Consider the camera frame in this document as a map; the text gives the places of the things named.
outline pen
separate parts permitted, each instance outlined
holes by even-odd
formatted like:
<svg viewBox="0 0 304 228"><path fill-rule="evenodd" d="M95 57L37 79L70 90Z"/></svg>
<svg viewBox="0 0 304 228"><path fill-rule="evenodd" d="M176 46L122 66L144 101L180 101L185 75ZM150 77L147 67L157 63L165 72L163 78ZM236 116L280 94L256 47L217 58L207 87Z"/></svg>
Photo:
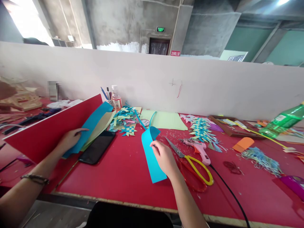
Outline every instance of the pen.
<svg viewBox="0 0 304 228"><path fill-rule="evenodd" d="M104 92L104 90L102 89L102 87L100 87L100 88L101 88L101 90L102 90L102 92L103 92L105 98L106 98L107 100L109 100L108 96L106 95L106 93Z"/></svg>
<svg viewBox="0 0 304 228"><path fill-rule="evenodd" d="M107 87L107 96L108 96L109 100L111 100L110 92L109 92L109 87Z"/></svg>

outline hand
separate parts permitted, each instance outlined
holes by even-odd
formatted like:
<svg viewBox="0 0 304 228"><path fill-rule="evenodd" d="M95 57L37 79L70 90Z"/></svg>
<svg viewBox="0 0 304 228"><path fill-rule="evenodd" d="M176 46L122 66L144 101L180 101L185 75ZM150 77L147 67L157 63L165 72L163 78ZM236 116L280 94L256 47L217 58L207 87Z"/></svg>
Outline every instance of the hand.
<svg viewBox="0 0 304 228"><path fill-rule="evenodd" d="M57 149L61 152L65 153L67 150L76 145L81 136L81 131L88 131L87 128L78 128L75 130L68 131L61 138L59 143L57 144Z"/></svg>
<svg viewBox="0 0 304 228"><path fill-rule="evenodd" d="M169 179L176 173L180 172L172 151L168 146L157 140L153 141L150 146L153 149L159 167L169 177Z"/></svg>

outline table edge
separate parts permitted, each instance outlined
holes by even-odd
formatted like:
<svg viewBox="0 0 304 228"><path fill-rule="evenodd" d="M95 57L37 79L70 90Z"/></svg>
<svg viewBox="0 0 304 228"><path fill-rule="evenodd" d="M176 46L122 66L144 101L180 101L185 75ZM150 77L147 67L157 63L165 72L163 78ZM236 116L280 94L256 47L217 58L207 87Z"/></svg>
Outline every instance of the table edge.
<svg viewBox="0 0 304 228"><path fill-rule="evenodd" d="M97 198L97 197L92 197L92 196L85 196L85 195L58 192L58 191L53 191L52 194L61 195L61 196L64 195L64 196L69 196L69 197L76 197L76 198L87 199L87 200L89 199L89 200L95 200L95 201L113 203L113 204L118 204L118 205L143 208L143 209L166 212L166 213L178 214L177 210L170 209L170 208L140 205L140 204L135 204L135 203L121 202L121 201L117 201L117 200L103 199L103 198ZM204 218L207 222L213 222L213 223L224 224L224 225L232 225L232 226L238 226L238 227L247 227L246 221L242 220L242 219L226 218L226 217L207 215L207 214L203 214L203 216L204 216ZM269 224L269 223L260 223L260 222L252 222L252 221L249 221L249 223L250 223L250 226L252 228L294 228L294 227L290 227L290 226L281 226L281 225L275 225L275 224Z"/></svg>

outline wooden frame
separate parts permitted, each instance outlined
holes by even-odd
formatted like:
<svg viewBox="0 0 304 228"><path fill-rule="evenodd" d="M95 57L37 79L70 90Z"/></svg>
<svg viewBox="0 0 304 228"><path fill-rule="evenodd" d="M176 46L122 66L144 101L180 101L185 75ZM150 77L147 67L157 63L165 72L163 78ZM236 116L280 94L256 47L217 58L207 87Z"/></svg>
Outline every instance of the wooden frame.
<svg viewBox="0 0 304 228"><path fill-rule="evenodd" d="M159 38L150 38L149 41L149 54L151 54L151 43L163 43L163 44L167 44L167 52L166 55L168 55L169 52L169 47L170 47L170 40L167 39L159 39Z"/></svg>
<svg viewBox="0 0 304 228"><path fill-rule="evenodd" d="M263 136L259 136L257 134L254 134L252 132L235 132L233 129L229 128L226 124L221 123L217 119L229 119L231 121L240 121L242 124L244 124L249 130L255 131L249 123L243 120L239 120L234 117L223 117L223 116L209 116L209 118L216 123L223 131L229 135L230 137L238 137L238 138L243 138L243 137L249 137L252 139L257 139L257 140L264 140L266 139Z"/></svg>

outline bracelet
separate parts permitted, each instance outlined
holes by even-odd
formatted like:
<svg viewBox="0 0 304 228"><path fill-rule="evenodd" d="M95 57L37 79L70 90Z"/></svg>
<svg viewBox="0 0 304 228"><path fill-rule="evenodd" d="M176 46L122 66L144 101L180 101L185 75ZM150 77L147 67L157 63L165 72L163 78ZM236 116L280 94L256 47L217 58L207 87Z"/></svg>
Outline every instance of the bracelet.
<svg viewBox="0 0 304 228"><path fill-rule="evenodd" d="M40 185L47 185L50 183L49 179L44 178L43 176L39 176L39 175L34 175L34 174L26 174L23 175L22 177L20 177L21 179L23 178L27 178L32 180L33 182L40 184Z"/></svg>

